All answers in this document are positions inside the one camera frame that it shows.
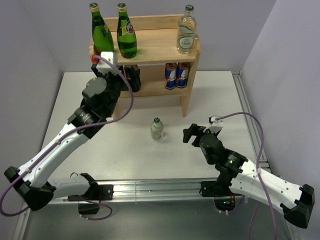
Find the black gold can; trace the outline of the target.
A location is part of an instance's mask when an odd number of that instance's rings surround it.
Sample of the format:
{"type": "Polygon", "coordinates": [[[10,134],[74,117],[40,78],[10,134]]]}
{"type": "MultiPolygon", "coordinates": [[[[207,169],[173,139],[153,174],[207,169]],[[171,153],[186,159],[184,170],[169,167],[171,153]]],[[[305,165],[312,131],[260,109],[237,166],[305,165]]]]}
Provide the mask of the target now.
{"type": "Polygon", "coordinates": [[[125,73],[127,75],[127,77],[131,77],[131,76],[139,76],[140,75],[140,68],[138,67],[138,65],[134,64],[134,65],[125,65],[124,66],[124,70],[125,73]]]}
{"type": "Polygon", "coordinates": [[[123,75],[125,75],[124,67],[122,65],[119,65],[117,68],[123,75]]]}

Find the green bottle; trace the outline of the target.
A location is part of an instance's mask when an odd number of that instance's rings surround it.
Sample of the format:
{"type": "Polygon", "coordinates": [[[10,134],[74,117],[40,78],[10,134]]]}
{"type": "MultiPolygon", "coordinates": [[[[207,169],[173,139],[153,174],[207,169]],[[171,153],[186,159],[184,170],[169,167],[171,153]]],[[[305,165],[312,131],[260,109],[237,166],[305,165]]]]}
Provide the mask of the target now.
{"type": "Polygon", "coordinates": [[[92,18],[92,40],[95,52],[100,55],[101,52],[114,52],[114,41],[111,32],[105,23],[99,5],[96,2],[89,4],[92,18]]]}
{"type": "Polygon", "coordinates": [[[117,5],[118,25],[117,44],[120,54],[126,58],[134,58],[137,54],[137,37],[127,13],[127,5],[123,2],[117,5]]]}

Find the small clear glass bottle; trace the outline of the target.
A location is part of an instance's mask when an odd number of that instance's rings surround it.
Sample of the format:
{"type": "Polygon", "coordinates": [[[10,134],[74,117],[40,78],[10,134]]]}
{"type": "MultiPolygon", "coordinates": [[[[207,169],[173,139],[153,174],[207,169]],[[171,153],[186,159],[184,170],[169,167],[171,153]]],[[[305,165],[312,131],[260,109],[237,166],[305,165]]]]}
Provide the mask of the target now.
{"type": "Polygon", "coordinates": [[[150,135],[154,140],[160,140],[163,137],[164,125],[160,118],[154,118],[153,122],[150,124],[150,135]]]}

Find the large clear soda water bottle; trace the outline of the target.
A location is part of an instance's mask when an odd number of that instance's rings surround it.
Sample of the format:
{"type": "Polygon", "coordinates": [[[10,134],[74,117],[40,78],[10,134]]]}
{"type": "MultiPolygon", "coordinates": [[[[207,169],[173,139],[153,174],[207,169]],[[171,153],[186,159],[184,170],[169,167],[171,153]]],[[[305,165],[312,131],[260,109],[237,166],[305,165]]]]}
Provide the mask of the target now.
{"type": "Polygon", "coordinates": [[[176,48],[182,54],[193,51],[197,38],[197,21],[194,17],[194,6],[185,6],[184,15],[179,19],[177,26],[176,48]]]}

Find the black gold can front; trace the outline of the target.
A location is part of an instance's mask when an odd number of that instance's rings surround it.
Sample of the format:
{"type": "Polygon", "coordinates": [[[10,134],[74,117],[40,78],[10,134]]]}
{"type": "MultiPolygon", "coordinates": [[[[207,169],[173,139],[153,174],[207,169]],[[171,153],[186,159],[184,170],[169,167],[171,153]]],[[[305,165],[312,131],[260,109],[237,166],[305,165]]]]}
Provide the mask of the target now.
{"type": "Polygon", "coordinates": [[[140,75],[140,68],[138,67],[138,65],[134,64],[134,65],[125,65],[124,66],[124,70],[125,73],[127,75],[127,77],[131,77],[131,76],[139,76],[140,75]]]}

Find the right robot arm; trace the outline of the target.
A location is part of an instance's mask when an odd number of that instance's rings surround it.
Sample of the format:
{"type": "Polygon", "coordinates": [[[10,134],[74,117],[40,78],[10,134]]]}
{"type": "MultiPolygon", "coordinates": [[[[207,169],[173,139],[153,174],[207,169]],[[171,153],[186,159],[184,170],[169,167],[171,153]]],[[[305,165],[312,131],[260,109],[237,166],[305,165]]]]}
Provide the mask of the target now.
{"type": "Polygon", "coordinates": [[[217,133],[195,123],[183,130],[184,143],[195,137],[192,146],[200,148],[206,162],[219,172],[216,180],[201,182],[203,197],[243,195],[270,205],[294,226],[306,229],[315,204],[315,190],[308,184],[290,183],[260,168],[242,154],[228,149],[217,133]]]}

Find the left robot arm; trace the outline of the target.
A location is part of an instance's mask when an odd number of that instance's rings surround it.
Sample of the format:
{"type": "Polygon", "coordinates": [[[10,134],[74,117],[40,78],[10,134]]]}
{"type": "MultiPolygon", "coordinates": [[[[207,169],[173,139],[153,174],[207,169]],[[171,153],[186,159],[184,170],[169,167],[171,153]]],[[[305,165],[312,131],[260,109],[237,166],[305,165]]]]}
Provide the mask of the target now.
{"type": "Polygon", "coordinates": [[[92,71],[95,77],[82,91],[80,107],[58,135],[27,163],[11,166],[4,172],[10,187],[32,211],[42,209],[53,199],[76,196],[81,200],[92,200],[99,194],[97,181],[88,173],[74,178],[50,177],[71,153],[109,124],[107,119],[112,117],[121,92],[132,95],[140,89],[141,81],[137,65],[126,65],[107,73],[93,65],[92,71]]]}

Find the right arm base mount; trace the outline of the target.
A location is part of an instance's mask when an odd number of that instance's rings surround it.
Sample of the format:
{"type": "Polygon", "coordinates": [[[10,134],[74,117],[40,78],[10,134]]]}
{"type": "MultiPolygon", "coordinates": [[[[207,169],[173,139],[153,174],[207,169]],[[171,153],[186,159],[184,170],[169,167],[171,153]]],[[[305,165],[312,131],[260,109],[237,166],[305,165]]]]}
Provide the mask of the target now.
{"type": "Polygon", "coordinates": [[[203,198],[213,198],[214,209],[225,216],[235,213],[246,202],[243,195],[232,193],[227,186],[215,180],[201,181],[199,194],[203,198]]]}

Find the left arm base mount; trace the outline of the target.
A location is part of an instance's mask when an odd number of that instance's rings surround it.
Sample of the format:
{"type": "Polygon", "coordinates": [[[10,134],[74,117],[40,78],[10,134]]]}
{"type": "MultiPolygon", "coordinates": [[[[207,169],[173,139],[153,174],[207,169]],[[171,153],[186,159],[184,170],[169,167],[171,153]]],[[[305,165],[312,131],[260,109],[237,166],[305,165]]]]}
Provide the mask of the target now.
{"type": "Polygon", "coordinates": [[[84,195],[71,195],[67,197],[68,202],[78,202],[78,213],[80,217],[88,221],[100,221],[109,218],[113,209],[104,201],[113,199],[114,186],[112,184],[98,184],[93,190],[88,190],[84,195]],[[109,213],[104,217],[93,217],[101,208],[106,208],[109,213]]]}

